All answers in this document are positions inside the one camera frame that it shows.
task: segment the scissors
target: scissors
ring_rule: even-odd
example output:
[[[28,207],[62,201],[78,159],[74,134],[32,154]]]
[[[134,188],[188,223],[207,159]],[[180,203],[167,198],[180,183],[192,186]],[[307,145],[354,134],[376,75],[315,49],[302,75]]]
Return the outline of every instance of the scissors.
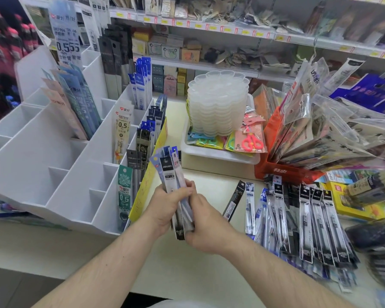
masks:
[[[252,152],[253,150],[264,149],[264,143],[253,133],[248,133],[247,137],[241,142],[242,148],[246,152]]]

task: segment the white table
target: white table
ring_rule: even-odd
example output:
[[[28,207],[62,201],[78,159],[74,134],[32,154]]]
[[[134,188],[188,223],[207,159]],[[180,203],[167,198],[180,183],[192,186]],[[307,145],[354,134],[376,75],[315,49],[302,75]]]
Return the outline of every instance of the white table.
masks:
[[[185,103],[169,102],[167,117],[167,144],[179,145],[180,130],[186,118]],[[186,178],[195,181],[198,191],[220,212],[224,211],[238,177],[251,178],[249,168],[242,169],[229,163],[220,166],[213,159],[183,155],[184,168],[206,171],[185,169],[184,173]],[[259,197],[264,184],[252,181],[255,182],[255,196]],[[156,174],[147,203],[159,184]],[[242,232],[244,217],[245,197],[231,220],[231,224]],[[66,279],[111,242],[111,238],[85,233],[0,222],[0,268]],[[361,260],[363,264],[356,272],[359,287],[352,294],[342,296],[359,307],[375,308],[375,289],[381,286],[368,274],[363,256]],[[328,287],[340,294],[336,283],[329,283]],[[218,307],[239,307],[244,303],[247,307],[263,307],[246,281],[226,260],[190,248],[185,242],[177,241],[172,232],[156,242],[132,291],[171,299],[205,301]]]

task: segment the person's right hand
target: person's right hand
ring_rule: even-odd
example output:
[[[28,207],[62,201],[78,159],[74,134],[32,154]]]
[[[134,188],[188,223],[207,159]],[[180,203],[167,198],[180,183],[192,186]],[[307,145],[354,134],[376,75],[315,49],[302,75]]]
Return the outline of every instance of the person's right hand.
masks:
[[[193,192],[190,205],[194,214],[195,230],[186,233],[185,240],[202,252],[223,255],[238,232],[202,194]]]

